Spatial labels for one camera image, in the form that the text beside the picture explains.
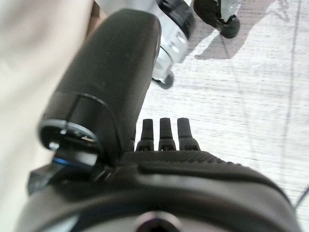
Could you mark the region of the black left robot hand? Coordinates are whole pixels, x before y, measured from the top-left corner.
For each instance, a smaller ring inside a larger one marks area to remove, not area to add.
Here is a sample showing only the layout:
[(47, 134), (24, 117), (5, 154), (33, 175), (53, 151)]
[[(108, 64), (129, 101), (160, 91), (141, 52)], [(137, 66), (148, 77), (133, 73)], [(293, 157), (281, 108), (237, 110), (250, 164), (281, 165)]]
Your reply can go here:
[(49, 164), (33, 170), (18, 232), (298, 232), (264, 175), (201, 151), (189, 120), (136, 124), (158, 55), (153, 14), (123, 9), (80, 49), (38, 124)]

